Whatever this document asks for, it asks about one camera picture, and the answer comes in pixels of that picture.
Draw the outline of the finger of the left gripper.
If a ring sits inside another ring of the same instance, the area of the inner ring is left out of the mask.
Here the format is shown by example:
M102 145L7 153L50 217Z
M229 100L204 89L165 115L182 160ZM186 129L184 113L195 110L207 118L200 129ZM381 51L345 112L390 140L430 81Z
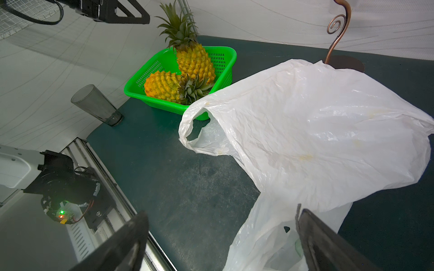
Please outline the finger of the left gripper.
M149 24L150 15L137 0L107 1L107 22L111 24Z

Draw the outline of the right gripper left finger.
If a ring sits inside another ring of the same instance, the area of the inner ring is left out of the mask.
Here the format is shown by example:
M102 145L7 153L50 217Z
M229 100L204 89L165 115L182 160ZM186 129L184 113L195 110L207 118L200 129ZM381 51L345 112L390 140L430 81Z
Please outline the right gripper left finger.
M149 236L149 219L140 211L73 271L139 271Z

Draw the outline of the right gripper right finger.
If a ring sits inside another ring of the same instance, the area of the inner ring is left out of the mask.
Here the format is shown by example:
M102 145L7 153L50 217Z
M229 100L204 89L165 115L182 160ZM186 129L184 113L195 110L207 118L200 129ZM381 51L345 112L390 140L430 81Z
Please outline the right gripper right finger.
M297 205L296 229L310 271L379 271L307 208Z

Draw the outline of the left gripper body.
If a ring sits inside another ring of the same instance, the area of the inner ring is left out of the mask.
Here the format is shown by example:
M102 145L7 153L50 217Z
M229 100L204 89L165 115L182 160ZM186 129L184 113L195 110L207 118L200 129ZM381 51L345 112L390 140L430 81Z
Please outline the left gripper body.
M117 1L60 0L59 2L94 21L116 23Z

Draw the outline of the white plastic bag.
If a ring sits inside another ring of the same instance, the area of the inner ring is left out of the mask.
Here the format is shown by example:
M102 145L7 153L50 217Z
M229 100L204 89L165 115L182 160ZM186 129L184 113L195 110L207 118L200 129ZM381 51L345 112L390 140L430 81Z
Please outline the white plastic bag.
M338 231L353 202L412 185L431 156L431 116L355 70L290 60L194 102L180 142L230 155L260 195L226 271L305 271L297 207Z

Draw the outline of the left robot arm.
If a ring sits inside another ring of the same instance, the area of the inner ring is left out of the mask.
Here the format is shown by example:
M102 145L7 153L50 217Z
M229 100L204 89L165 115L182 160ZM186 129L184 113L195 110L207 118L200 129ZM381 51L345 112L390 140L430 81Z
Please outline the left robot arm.
M120 1L52 1L59 19L46 21L24 14L1 1L1 10L35 24L54 26L64 17L64 6L96 22L149 24L150 15L138 1L130 1L134 15ZM1 185L27 194L42 195L46 216L62 225L85 221L97 230L115 208L115 201L92 167L75 167L73 159L60 152L23 150L1 146Z

